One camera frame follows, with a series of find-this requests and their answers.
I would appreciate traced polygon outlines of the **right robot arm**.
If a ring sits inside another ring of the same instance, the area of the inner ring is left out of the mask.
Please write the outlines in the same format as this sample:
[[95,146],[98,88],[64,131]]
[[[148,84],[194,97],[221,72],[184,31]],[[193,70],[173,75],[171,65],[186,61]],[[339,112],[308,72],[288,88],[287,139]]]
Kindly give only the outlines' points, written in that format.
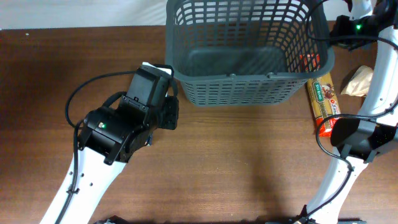
[[397,149],[397,1],[348,1],[352,17],[337,18],[327,37],[312,40],[354,50],[377,43],[374,75],[358,114],[337,114],[331,162],[317,194],[295,223],[338,223],[358,175],[377,156]]

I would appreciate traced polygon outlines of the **spaghetti pasta package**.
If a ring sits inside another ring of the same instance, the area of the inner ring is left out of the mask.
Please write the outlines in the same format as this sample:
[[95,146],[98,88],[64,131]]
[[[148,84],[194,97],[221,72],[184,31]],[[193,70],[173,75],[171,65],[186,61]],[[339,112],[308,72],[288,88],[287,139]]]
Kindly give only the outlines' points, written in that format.
[[[318,54],[300,55],[299,59],[301,69],[306,72],[320,69],[320,56]],[[309,79],[306,88],[317,126],[324,119],[341,113],[330,73]]]

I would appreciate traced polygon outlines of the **grey plastic basket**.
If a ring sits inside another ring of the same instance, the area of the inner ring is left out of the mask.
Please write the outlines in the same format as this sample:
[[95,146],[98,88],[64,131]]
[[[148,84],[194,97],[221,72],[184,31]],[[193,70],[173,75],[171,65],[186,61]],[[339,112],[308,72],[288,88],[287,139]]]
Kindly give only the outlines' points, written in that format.
[[274,105],[334,65],[320,1],[169,0],[165,62],[196,106]]

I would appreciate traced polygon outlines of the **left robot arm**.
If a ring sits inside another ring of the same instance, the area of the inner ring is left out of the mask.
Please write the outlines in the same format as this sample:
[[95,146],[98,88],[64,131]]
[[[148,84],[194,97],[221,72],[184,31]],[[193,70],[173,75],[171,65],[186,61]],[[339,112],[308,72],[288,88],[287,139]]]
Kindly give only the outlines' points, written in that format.
[[111,95],[74,124],[73,158],[42,223],[88,223],[132,155],[156,129],[174,130],[178,88],[170,65],[142,63],[127,91]]

